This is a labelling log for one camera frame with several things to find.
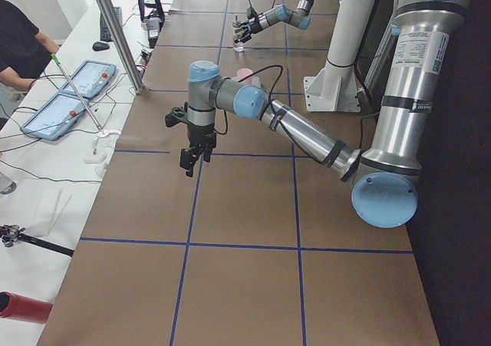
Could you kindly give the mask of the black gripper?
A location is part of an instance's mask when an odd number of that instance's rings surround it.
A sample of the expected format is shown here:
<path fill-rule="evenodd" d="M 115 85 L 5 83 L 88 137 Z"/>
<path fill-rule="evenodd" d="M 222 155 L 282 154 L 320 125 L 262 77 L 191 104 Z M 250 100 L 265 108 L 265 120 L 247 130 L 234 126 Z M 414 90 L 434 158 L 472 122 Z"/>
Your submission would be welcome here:
<path fill-rule="evenodd" d="M 180 167 L 185 170 L 187 176 L 193 176 L 194 166 L 201 154 L 205 162 L 211 161 L 213 149 L 216 147 L 214 124 L 198 126 L 189 123 L 187 137 L 189 146 L 180 151 Z"/>
<path fill-rule="evenodd" d="M 232 23 L 233 29 L 242 29 L 242 32 L 235 32 L 233 34 L 233 43 L 246 43 L 252 38 L 252 35 L 257 34 L 261 31 L 261 25 L 259 23 L 259 16 L 252 16 L 248 18 L 247 21 L 240 22 L 234 21 Z"/>

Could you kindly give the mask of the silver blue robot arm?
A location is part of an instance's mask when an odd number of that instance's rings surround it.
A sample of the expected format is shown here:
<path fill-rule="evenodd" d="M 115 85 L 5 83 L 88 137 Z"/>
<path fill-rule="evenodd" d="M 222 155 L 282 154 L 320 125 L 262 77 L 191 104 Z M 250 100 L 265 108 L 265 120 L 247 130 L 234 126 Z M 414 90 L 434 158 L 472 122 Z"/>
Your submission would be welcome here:
<path fill-rule="evenodd" d="M 314 0 L 300 0 L 295 10 L 277 5 L 236 29 L 234 42 L 245 43 L 252 34 L 284 22 L 306 29 Z M 392 33 L 397 36 L 381 110 L 371 147 L 353 150 L 292 108 L 254 84 L 221 77 L 217 64 L 195 61 L 189 66 L 188 102 L 174 107 L 165 124 L 187 126 L 189 146 L 181 150 L 180 166 L 187 176 L 203 155 L 210 161 L 216 147 L 216 110 L 260 120 L 290 139 L 307 156 L 337 170 L 351 183 L 351 202 L 367 223 L 394 228 L 408 222 L 417 210 L 415 184 L 421 165 L 417 151 L 450 34 L 466 15 L 470 0 L 394 0 Z M 348 77 L 354 81 L 354 63 L 374 0 L 343 0 L 339 9 L 325 67 L 317 77 L 304 78 L 309 111 L 347 111 Z"/>
<path fill-rule="evenodd" d="M 275 0 L 273 0 L 272 6 L 268 11 L 258 14 L 252 6 L 251 0 L 248 0 L 247 19 L 241 22 L 236 18 L 232 23 L 232 43 L 235 46 L 243 45 L 252 38 L 252 35 L 264 31 L 279 22 L 306 30 L 311 21 L 309 14 L 314 2 L 315 0 L 299 0 L 297 8 L 291 10 L 284 4 L 275 5 Z"/>

